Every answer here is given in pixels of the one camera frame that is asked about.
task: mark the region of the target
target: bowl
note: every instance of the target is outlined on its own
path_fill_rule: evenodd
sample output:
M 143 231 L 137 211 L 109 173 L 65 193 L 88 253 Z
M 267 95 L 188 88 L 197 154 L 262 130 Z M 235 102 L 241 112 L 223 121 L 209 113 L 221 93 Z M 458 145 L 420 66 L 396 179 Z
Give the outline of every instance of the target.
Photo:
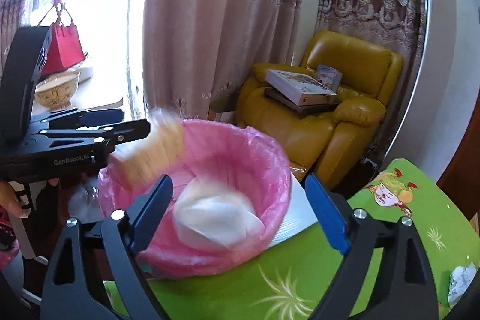
M 50 76 L 38 83 L 35 89 L 36 100 L 45 107 L 59 110 L 70 106 L 70 100 L 78 89 L 80 72 L 65 71 Z

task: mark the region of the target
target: white crumpled paper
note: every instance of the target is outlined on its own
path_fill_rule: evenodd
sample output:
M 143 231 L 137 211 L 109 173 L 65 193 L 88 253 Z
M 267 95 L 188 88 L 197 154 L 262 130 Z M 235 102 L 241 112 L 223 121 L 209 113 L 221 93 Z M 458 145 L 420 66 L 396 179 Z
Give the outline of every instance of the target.
M 200 177 L 178 197 L 173 221 L 179 239 L 199 250 L 232 249 L 265 229 L 245 195 L 222 182 Z
M 473 263 L 468 267 L 455 267 L 450 274 L 450 287 L 448 289 L 448 305 L 455 305 L 465 293 L 477 270 Z

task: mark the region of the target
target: human hand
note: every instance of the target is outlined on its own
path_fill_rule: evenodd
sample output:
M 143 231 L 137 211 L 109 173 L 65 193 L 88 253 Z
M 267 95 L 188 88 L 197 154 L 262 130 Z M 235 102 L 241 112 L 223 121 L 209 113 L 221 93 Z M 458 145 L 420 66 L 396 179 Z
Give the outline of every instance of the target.
M 52 186 L 58 185 L 58 182 L 58 178 L 49 180 Z M 28 214 L 22 209 L 22 205 L 18 202 L 13 187 L 11 187 L 10 183 L 3 180 L 0 180 L 0 206 L 16 217 L 28 217 Z

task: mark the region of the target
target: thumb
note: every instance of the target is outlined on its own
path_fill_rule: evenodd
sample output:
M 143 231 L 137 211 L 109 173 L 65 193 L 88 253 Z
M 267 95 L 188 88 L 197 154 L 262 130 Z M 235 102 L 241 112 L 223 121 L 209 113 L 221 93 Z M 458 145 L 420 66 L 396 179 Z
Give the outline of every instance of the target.
M 28 217 L 27 213 L 22 209 L 22 206 L 17 200 L 15 190 L 10 183 L 0 180 L 0 206 L 6 209 L 7 212 L 16 217 Z

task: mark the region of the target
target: green tabletop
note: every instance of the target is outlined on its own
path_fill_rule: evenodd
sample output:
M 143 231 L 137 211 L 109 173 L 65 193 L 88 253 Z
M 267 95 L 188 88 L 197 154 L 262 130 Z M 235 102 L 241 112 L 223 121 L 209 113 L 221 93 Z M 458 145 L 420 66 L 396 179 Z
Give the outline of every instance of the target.
M 453 202 L 414 165 L 398 159 L 349 203 L 377 219 L 412 217 L 433 269 L 441 318 L 445 316 L 450 272 L 480 262 L 480 238 Z M 375 250 L 352 314 L 367 305 L 381 255 L 382 250 Z M 172 320 L 305 319 L 341 260 L 315 224 L 224 274 L 149 284 Z M 114 308 L 126 314 L 114 283 L 105 286 Z M 398 304 L 401 310 L 402 297 Z

